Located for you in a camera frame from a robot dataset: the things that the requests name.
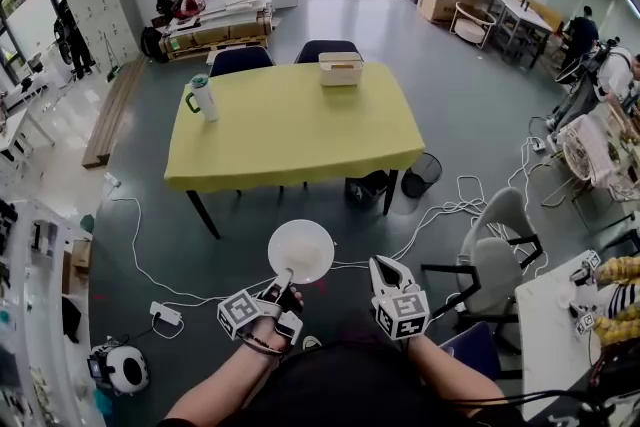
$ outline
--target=black shirt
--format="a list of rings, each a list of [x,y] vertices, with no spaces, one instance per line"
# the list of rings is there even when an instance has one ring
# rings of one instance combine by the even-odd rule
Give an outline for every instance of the black shirt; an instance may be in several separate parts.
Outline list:
[[[526,423],[510,406],[485,408],[469,420],[423,386],[400,351],[342,342],[284,361],[251,403],[222,425],[519,427]],[[192,426],[172,419],[158,427]]]
[[[600,39],[595,22],[583,16],[571,20],[567,32],[571,34],[569,48],[573,54],[578,56],[589,52],[593,47],[593,42]]]

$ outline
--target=chair backrest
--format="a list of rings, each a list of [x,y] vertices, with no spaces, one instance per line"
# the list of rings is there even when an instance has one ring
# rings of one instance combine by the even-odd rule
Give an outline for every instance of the chair backrest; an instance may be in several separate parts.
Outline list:
[[[492,381],[500,376],[500,358],[493,343],[491,328],[486,322],[478,322],[443,343],[440,348]]]
[[[514,247],[498,237],[482,238],[480,232],[488,224],[503,224],[518,234],[518,238],[535,238],[536,233],[524,210],[524,198],[517,189],[507,187],[496,193],[462,243],[458,262],[476,267],[480,290],[465,300],[470,313],[503,313],[501,307],[522,283],[520,262]],[[472,284],[469,275],[457,274],[460,290]]]
[[[209,77],[269,66],[273,66],[273,60],[264,48],[259,46],[234,48],[220,52],[216,56]]]
[[[360,52],[351,41],[314,39],[305,43],[296,58],[297,64],[317,63],[323,52]]]

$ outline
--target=white plate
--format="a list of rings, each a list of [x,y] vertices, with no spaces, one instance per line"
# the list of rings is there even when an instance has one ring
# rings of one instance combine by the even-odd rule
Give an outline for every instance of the white plate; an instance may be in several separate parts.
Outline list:
[[[318,223],[296,219],[273,232],[267,252],[276,273],[291,269],[292,283],[313,283],[331,268],[333,239]]]

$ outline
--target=green handle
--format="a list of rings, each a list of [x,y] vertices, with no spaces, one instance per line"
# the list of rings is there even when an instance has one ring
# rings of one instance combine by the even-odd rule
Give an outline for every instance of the green handle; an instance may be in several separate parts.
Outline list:
[[[198,112],[200,112],[200,107],[196,107],[194,109],[193,105],[191,105],[191,102],[189,100],[191,100],[193,98],[193,93],[189,93],[187,95],[187,97],[184,99],[185,102],[187,102],[187,107],[189,107],[189,109],[191,110],[191,112],[193,112],[194,114],[197,114]]]

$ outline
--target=navy blue chair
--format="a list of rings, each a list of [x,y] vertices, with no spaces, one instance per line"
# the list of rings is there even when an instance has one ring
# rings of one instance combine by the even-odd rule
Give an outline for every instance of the navy blue chair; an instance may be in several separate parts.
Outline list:
[[[260,47],[245,47],[220,52],[211,66],[209,77],[219,77],[238,71],[268,68],[274,63],[267,51]]]
[[[323,52],[355,52],[358,48],[351,41],[314,39],[305,43],[296,58],[296,64],[317,63]]]
[[[492,381],[522,379],[522,370],[502,370],[489,324],[478,322],[463,333],[443,343],[440,348],[449,356],[480,372]]]

